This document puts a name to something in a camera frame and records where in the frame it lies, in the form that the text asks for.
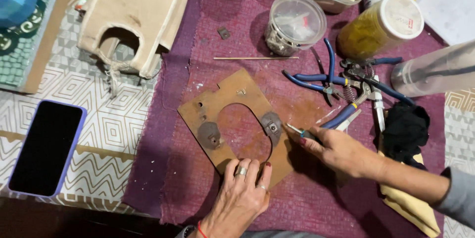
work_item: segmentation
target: black cloth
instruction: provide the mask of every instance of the black cloth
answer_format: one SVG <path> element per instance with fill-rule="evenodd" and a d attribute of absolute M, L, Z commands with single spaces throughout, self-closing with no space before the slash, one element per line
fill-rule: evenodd
<path fill-rule="evenodd" d="M 384 154 L 395 161 L 427 170 L 413 156 L 420 154 L 419 146 L 427 143 L 429 125 L 430 118 L 423 107 L 396 103 L 388 110 L 386 118 L 386 129 L 383 131 Z"/>

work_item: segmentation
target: smartphone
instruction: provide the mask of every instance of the smartphone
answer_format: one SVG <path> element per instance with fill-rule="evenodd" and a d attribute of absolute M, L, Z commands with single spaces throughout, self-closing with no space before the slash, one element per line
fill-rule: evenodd
<path fill-rule="evenodd" d="M 86 115 L 83 107 L 41 101 L 9 178 L 10 191 L 38 197 L 57 195 Z"/>

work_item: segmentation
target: phone screen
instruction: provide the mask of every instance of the phone screen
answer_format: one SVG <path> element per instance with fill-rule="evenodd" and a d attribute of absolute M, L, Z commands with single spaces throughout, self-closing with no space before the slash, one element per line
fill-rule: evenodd
<path fill-rule="evenodd" d="M 9 188 L 42 196 L 55 193 L 83 110 L 43 101 L 31 122 Z"/>

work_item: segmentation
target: hand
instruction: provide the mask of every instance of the hand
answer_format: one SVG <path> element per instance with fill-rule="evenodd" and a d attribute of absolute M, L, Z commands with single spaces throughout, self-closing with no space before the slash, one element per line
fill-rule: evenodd
<path fill-rule="evenodd" d="M 234 175 L 237 166 L 246 168 L 246 175 Z M 206 237 L 239 238 L 252 221 L 267 210 L 270 193 L 265 189 L 270 184 L 271 164 L 265 163 L 261 178 L 256 184 L 258 172 L 257 160 L 233 159 L 228 163 L 224 172 L 224 182 L 213 209 L 201 221 L 201 230 Z M 197 232 L 196 237 L 201 238 L 202 235 Z"/>
<path fill-rule="evenodd" d="M 384 169 L 384 157 L 367 149 L 344 132 L 313 127 L 309 130 L 318 142 L 300 138 L 300 145 L 317 156 L 335 172 L 342 171 L 354 178 L 373 178 Z"/>

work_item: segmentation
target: wristwatch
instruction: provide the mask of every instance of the wristwatch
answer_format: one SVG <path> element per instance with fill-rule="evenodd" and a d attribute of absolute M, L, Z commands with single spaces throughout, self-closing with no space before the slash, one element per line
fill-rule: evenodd
<path fill-rule="evenodd" d="M 187 238 L 190 236 L 190 234 L 195 231 L 196 227 L 195 226 L 187 226 L 185 231 L 183 232 L 183 237 Z"/>

